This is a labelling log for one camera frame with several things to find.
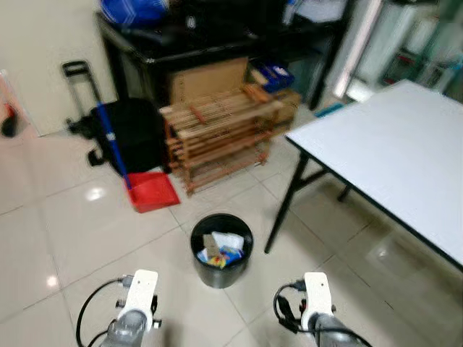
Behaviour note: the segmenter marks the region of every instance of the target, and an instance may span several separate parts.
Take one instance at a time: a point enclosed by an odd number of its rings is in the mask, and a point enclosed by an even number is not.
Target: blue bag
[[[169,0],[101,0],[101,10],[110,22],[124,27],[153,24],[169,9]]]

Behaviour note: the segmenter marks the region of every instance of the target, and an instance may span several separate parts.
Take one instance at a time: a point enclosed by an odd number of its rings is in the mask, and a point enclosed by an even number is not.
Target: black cable
[[[97,336],[95,336],[95,337],[92,339],[92,341],[90,341],[90,343],[88,344],[87,347],[92,347],[93,344],[94,344],[101,336],[103,336],[104,334],[107,334],[107,333],[108,333],[107,330],[104,330],[104,331],[98,333]]]
[[[77,340],[77,345],[79,347],[85,347],[85,345],[82,343],[82,339],[80,338],[80,326],[82,324],[82,317],[84,315],[85,309],[87,308],[88,304],[101,289],[109,286],[112,283],[121,283],[123,280],[124,280],[123,278],[115,278],[113,280],[109,280],[108,282],[103,283],[96,290],[94,290],[94,292],[87,298],[87,300],[85,300],[84,304],[82,305],[82,308],[80,309],[79,318],[77,318],[77,327],[75,328],[75,339]],[[99,338],[101,336],[100,334],[98,334],[92,340],[92,342],[90,342],[90,345],[88,347],[91,347],[92,343],[95,343],[96,338]]]
[[[345,327],[322,327],[322,328],[318,328],[318,329],[301,329],[296,325],[289,326],[289,324],[287,324],[288,322],[286,321],[286,319],[283,318],[282,316],[280,316],[280,314],[278,312],[278,309],[277,309],[277,306],[276,306],[276,303],[278,302],[278,297],[279,297],[280,293],[286,288],[293,288],[293,289],[296,289],[298,291],[303,291],[302,287],[300,285],[298,285],[298,283],[290,283],[290,284],[285,284],[285,285],[281,286],[276,291],[275,296],[273,297],[273,312],[275,312],[275,315],[278,318],[278,321],[279,321],[280,324],[282,324],[286,329],[291,330],[293,333],[311,333],[311,334],[315,334],[315,333],[343,333],[343,334],[347,334],[347,335],[349,335],[349,336],[351,336],[353,338],[358,339],[366,347],[372,347],[370,345],[370,343],[368,343],[368,341],[366,341],[362,336],[356,334],[354,331],[352,331],[352,330],[350,330],[348,328],[345,328]]]

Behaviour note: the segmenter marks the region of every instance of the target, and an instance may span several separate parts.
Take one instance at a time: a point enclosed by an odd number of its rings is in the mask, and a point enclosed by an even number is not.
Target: floor
[[[297,123],[311,118],[301,108]],[[140,268],[159,273],[156,316],[163,319],[144,346],[309,346],[277,323],[271,304],[280,285],[315,270],[328,276],[336,316],[372,345],[462,345],[462,274],[359,195],[338,203],[343,186],[333,177],[297,193],[272,252],[263,253],[297,162],[282,137],[265,166],[191,198],[172,177],[182,204],[142,215],[108,166],[87,165],[91,147],[27,130],[0,139],[3,346],[76,346],[87,296]],[[189,248],[192,227],[215,212],[239,216],[255,237],[247,272],[224,290],[200,281]],[[95,298],[83,320],[84,343],[107,328],[123,297],[111,287]]]

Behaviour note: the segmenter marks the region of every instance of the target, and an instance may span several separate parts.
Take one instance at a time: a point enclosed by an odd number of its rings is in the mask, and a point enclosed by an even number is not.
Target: trash can
[[[223,269],[202,262],[197,257],[197,254],[204,249],[203,235],[211,234],[213,231],[242,236],[245,239],[243,244],[243,258],[227,265]],[[241,219],[234,215],[218,213],[209,215],[196,224],[191,234],[190,244],[193,257],[195,258],[195,268],[201,280],[213,288],[226,288],[231,286],[245,270],[251,256],[254,239],[251,230]]]

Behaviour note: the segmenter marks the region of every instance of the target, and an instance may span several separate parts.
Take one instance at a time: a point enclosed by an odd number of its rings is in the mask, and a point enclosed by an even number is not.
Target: red dustpan
[[[132,205],[139,213],[177,205],[180,199],[165,173],[142,172],[129,173],[131,188],[127,191]]]

